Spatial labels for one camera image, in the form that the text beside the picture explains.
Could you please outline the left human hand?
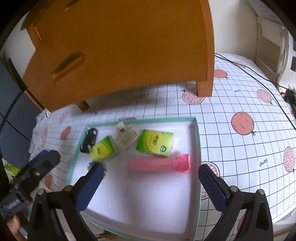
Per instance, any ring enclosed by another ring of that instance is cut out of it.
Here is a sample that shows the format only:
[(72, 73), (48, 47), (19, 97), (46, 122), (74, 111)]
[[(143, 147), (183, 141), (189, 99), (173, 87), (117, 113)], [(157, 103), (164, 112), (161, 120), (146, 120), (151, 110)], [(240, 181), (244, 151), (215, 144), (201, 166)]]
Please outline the left human hand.
[(6, 224), (13, 235), (19, 233), (21, 222), (17, 215), (14, 215), (12, 218), (10, 218)]

